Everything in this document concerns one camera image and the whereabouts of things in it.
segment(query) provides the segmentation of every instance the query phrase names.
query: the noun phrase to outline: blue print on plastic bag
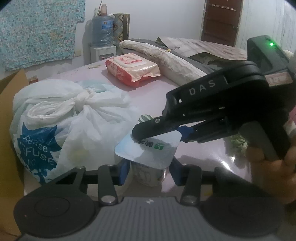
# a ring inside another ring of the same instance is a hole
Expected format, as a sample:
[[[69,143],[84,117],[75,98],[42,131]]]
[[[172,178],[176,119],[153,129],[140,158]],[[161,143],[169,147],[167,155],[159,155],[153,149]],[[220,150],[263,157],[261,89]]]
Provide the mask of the blue print on plastic bag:
[[[41,184],[45,183],[44,177],[47,176],[47,170],[51,171],[57,166],[50,152],[62,149],[54,137],[56,130],[57,126],[28,130],[23,123],[22,134],[17,139],[20,156],[26,168],[32,174],[39,176]]]

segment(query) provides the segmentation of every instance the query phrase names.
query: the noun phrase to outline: small bottle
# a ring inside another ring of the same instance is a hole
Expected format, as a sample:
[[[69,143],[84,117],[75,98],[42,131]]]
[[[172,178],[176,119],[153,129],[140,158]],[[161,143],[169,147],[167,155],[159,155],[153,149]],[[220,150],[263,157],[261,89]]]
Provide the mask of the small bottle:
[[[106,15],[107,15],[107,4],[102,4],[101,16],[106,16]]]

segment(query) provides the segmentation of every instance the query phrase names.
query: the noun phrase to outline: metal screw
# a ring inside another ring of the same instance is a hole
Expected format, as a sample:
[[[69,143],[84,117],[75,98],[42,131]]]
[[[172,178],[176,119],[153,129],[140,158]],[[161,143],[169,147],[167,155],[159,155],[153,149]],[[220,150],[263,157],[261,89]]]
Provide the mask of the metal screw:
[[[192,196],[192,195],[187,195],[183,197],[183,201],[185,203],[195,203],[197,201],[197,197]]]
[[[101,198],[102,202],[105,203],[113,203],[115,201],[115,197],[111,195],[106,195]]]

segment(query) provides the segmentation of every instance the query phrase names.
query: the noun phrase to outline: pink table surface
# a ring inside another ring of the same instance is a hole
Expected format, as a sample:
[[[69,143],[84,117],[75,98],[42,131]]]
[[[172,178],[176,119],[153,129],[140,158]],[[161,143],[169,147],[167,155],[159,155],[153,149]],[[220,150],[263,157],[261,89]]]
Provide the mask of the pink table surface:
[[[175,83],[166,77],[160,76],[151,81],[143,82],[139,88],[134,89],[122,84],[113,75],[109,74],[105,66],[105,61],[58,74],[51,77],[51,79],[70,81],[98,80],[101,83],[115,85],[129,93],[133,104],[138,107],[140,113],[155,117],[162,114],[166,103],[165,94],[177,87]],[[224,166],[231,169],[240,177],[250,180],[248,166],[238,168],[233,163],[232,158],[225,154],[225,146],[222,139],[203,144],[198,144],[197,142],[180,142],[175,157],[182,164],[199,165],[203,170],[210,171],[217,166]],[[182,190],[182,187],[176,187],[174,185],[171,175],[168,174],[161,186],[153,188],[143,186],[134,180],[125,192],[125,196],[179,196]]]

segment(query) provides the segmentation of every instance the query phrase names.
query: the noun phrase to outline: blue floral fabric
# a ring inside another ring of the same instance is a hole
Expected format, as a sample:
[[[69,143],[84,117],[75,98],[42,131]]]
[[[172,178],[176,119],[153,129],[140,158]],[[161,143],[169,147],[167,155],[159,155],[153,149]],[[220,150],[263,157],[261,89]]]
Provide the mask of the blue floral fabric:
[[[85,0],[12,0],[0,11],[0,59],[5,70],[74,57]]]

